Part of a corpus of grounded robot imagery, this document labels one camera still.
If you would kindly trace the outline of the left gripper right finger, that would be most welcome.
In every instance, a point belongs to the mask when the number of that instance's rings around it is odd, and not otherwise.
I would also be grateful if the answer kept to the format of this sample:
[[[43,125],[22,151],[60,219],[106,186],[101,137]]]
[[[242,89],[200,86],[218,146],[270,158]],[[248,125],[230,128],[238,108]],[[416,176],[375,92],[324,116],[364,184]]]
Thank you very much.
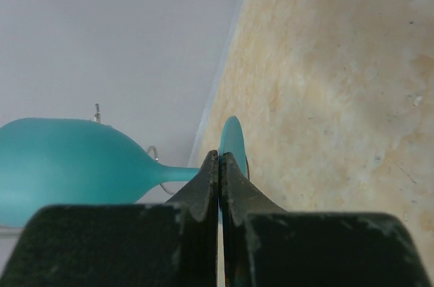
[[[220,158],[227,286],[429,286],[401,221],[381,212],[289,212]]]

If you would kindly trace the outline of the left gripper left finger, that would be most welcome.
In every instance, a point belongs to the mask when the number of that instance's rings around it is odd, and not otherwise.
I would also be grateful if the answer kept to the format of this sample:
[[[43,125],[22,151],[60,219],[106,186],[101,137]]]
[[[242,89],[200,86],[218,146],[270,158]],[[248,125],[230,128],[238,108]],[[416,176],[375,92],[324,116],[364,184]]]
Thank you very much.
[[[218,154],[162,204],[48,206],[24,228],[2,286],[215,286]]]

